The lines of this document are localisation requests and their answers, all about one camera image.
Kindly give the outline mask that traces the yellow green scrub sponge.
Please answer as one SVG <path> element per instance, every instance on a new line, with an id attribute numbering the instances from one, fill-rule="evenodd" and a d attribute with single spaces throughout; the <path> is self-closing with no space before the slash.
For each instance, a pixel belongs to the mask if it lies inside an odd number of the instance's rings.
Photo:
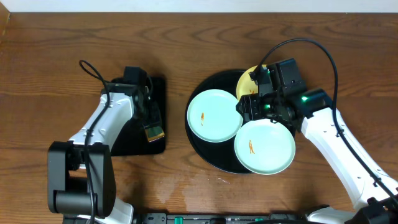
<path id="1" fill-rule="evenodd" d="M 165 137 L 161 126 L 146 127 L 144 131 L 148 142 L 154 142 Z"/>

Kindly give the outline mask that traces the yellow plate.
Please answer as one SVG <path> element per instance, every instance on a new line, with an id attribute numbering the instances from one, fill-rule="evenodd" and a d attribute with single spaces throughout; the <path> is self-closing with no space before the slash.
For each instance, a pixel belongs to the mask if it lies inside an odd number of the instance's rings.
<path id="1" fill-rule="evenodd" d="M 251 80 L 249 75 L 250 72 L 253 72 L 257 66 L 253 66 L 247 69 L 239 78 L 237 86 L 236 86 L 236 97 L 238 101 L 240 101 L 241 97 L 244 95 L 253 95 L 258 93 L 258 86 L 255 81 Z"/>

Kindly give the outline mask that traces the mint plate front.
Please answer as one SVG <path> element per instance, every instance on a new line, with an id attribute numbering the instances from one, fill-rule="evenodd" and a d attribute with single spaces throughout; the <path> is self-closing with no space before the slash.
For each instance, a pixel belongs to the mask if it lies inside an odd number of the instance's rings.
<path id="1" fill-rule="evenodd" d="M 282 172 L 295 157 L 295 140 L 290 131 L 269 119 L 250 121 L 242 126 L 234 140 L 238 161 L 261 175 Z"/>

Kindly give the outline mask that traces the mint plate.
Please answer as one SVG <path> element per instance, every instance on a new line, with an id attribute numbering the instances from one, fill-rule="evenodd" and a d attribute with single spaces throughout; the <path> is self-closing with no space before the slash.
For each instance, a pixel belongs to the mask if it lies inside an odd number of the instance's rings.
<path id="1" fill-rule="evenodd" d="M 269 119 L 250 121 L 242 126 L 234 140 L 238 161 L 261 175 L 282 172 L 295 157 L 295 140 L 290 131 Z"/>
<path id="2" fill-rule="evenodd" d="M 237 98 L 224 90 L 211 89 L 199 93 L 188 105 L 190 130 L 207 142 L 231 139 L 243 125 L 243 118 L 236 111 L 237 103 Z"/>

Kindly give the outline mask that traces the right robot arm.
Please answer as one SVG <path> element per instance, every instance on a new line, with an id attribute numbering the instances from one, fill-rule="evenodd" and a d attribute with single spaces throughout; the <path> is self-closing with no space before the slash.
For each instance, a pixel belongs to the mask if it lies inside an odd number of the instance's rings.
<path id="1" fill-rule="evenodd" d="M 354 210 L 329 206 L 306 214 L 311 223 L 396 223 L 397 181 L 384 172 L 353 136 L 324 90 L 307 90 L 297 72 L 252 67 L 238 81 L 237 111 L 244 119 L 234 140 L 239 162 L 272 175 L 295 155 L 302 133 L 324 156 L 345 187 Z"/>

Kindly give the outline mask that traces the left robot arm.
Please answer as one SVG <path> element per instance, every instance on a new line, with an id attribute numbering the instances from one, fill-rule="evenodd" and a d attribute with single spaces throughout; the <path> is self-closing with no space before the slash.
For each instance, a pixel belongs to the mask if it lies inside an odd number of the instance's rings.
<path id="1" fill-rule="evenodd" d="M 112 158 L 165 150 L 165 83 L 108 83 L 86 124 L 47 154 L 48 207 L 63 223 L 132 223 L 134 207 L 116 195 Z"/>

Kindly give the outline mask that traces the black rectangular tray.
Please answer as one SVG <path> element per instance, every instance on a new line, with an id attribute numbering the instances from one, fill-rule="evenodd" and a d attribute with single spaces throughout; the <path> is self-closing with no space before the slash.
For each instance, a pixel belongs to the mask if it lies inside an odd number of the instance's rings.
<path id="1" fill-rule="evenodd" d="M 166 133 L 166 81 L 163 77 L 152 77 L 154 91 L 152 99 L 159 106 L 159 115 L 164 133 Z M 153 155 L 165 151 L 166 137 L 149 142 L 143 126 L 129 120 L 121 129 L 111 150 L 112 156 Z"/>

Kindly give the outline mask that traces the black round tray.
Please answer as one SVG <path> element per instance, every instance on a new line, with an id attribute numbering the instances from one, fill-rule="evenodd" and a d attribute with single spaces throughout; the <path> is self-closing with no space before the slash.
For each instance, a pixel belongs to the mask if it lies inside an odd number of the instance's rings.
<path id="1" fill-rule="evenodd" d="M 220 89 L 227 91 L 233 95 L 236 93 L 236 85 L 239 78 L 243 75 L 244 70 L 225 70 L 216 73 L 201 84 L 199 84 L 192 93 L 189 102 L 200 93 L 211 90 Z M 250 174 L 251 171 L 245 168 L 238 160 L 234 150 L 234 138 L 230 138 L 221 142 L 209 142 L 198 137 L 189 126 L 189 115 L 185 115 L 185 129 L 190 144 L 196 153 L 212 166 L 233 174 Z"/>

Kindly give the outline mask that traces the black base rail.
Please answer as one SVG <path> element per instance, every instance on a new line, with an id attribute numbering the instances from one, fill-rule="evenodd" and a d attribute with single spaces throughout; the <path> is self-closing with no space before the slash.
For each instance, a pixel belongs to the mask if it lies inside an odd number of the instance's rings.
<path id="1" fill-rule="evenodd" d="M 137 213 L 132 224 L 240 224 L 263 220 L 270 220 L 271 223 L 308 223 L 301 215 L 286 213 L 267 215 Z"/>

